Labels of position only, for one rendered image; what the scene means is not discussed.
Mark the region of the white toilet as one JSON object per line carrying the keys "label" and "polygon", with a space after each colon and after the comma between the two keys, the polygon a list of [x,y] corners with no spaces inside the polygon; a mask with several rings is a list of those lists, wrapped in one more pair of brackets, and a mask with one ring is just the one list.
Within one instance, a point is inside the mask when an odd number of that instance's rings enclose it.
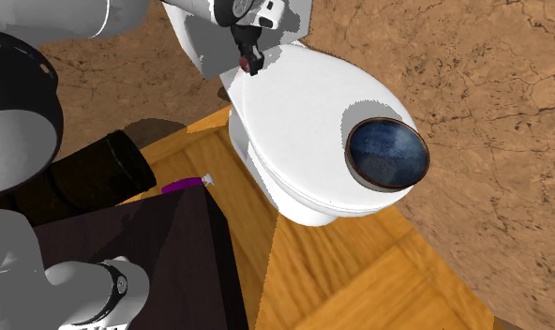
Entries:
{"label": "white toilet", "polygon": [[[179,43],[206,79],[220,78],[232,104],[232,146],[281,215],[306,226],[362,217],[411,189],[380,192],[349,172],[344,143],[372,117],[416,130],[398,98],[363,69],[302,43],[312,0],[162,0]],[[261,27],[263,68],[250,76],[230,27]]]}

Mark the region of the purple pen with white tip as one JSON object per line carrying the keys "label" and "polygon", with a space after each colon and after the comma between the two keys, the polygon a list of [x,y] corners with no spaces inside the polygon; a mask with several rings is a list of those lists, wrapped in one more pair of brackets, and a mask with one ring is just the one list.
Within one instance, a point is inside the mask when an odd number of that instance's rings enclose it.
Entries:
{"label": "purple pen with white tip", "polygon": [[206,174],[202,177],[189,177],[181,180],[174,181],[164,187],[161,188],[160,192],[162,194],[174,192],[177,190],[183,190],[190,187],[195,187],[199,185],[204,185],[205,187],[208,185],[214,185],[215,182],[210,173]]}

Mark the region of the blue bowl with brown rim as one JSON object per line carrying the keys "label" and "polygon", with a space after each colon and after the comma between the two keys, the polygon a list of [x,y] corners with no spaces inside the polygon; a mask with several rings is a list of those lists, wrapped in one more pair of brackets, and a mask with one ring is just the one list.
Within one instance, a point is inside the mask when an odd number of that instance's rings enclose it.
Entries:
{"label": "blue bowl with brown rim", "polygon": [[390,117],[368,118],[352,127],[344,156],[353,179],[380,192],[414,186],[430,166],[428,146],[419,133]]}

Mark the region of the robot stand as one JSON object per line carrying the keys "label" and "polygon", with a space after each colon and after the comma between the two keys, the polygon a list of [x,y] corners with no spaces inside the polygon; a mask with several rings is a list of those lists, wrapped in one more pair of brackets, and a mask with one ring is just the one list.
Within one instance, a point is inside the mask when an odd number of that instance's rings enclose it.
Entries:
{"label": "robot stand", "polygon": [[47,266],[125,256],[146,272],[142,310],[109,330],[249,330],[227,219],[203,185],[34,231]]}

